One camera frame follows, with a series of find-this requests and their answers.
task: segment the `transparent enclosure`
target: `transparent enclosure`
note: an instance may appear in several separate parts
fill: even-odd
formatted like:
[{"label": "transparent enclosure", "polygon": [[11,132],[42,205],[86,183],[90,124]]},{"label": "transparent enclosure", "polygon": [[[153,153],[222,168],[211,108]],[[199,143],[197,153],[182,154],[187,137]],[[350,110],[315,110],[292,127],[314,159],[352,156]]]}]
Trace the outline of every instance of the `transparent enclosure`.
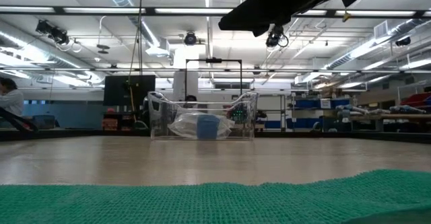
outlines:
[{"label": "transparent enclosure", "polygon": [[233,102],[171,102],[160,92],[148,93],[151,138],[252,140],[258,94]]}]

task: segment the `wooden floor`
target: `wooden floor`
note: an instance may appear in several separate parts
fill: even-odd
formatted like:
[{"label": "wooden floor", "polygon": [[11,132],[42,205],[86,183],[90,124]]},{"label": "wooden floor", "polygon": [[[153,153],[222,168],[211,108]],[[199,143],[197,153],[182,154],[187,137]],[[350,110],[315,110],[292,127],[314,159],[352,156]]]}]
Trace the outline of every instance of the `wooden floor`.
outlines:
[{"label": "wooden floor", "polygon": [[0,184],[305,183],[382,168],[431,172],[431,145],[360,139],[152,143],[145,137],[0,143]]}]

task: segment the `plastic bag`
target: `plastic bag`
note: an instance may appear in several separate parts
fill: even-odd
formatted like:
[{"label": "plastic bag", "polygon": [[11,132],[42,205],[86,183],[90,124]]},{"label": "plastic bag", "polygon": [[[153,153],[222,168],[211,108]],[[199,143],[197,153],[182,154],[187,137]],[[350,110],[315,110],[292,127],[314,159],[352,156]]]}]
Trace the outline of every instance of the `plastic bag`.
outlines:
[{"label": "plastic bag", "polygon": [[235,122],[225,116],[206,114],[187,109],[178,109],[175,121],[169,129],[175,134],[189,139],[226,139]]}]

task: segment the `monitor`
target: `monitor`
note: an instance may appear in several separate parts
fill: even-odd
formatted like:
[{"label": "monitor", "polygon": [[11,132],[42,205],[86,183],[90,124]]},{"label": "monitor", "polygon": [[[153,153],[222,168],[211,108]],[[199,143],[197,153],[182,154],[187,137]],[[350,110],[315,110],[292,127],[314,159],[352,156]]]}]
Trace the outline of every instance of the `monitor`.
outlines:
[{"label": "monitor", "polygon": [[143,99],[149,91],[156,90],[156,76],[106,76],[104,91],[104,106],[131,106],[131,91],[135,109],[143,104]]}]

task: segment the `green mesh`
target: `green mesh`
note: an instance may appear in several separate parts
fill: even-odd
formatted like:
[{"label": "green mesh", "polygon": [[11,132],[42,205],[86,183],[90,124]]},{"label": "green mesh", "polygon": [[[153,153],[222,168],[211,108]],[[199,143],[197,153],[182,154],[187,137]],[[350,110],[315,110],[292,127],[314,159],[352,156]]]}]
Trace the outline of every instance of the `green mesh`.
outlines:
[{"label": "green mesh", "polygon": [[431,174],[401,170],[297,185],[0,186],[0,198],[0,223],[431,223]]}]

